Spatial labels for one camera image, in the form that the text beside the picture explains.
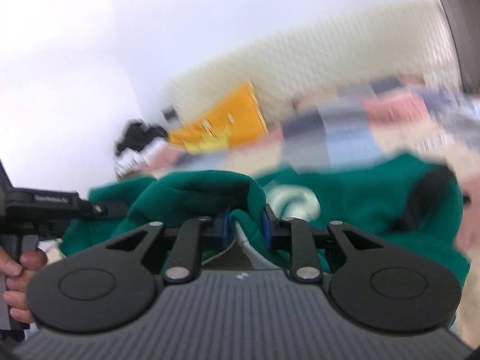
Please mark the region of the person's left hand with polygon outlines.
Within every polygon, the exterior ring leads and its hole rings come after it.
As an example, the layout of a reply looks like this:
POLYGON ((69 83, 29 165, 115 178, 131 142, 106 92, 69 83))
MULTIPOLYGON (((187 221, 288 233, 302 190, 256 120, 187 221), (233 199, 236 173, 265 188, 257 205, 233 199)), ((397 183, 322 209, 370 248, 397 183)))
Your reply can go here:
POLYGON ((40 249, 27 251, 16 262, 5 250, 1 250, 1 273, 6 276, 7 289, 2 298, 10 307, 10 316, 22 323, 33 323, 26 291, 30 280, 47 265, 47 255, 40 249))

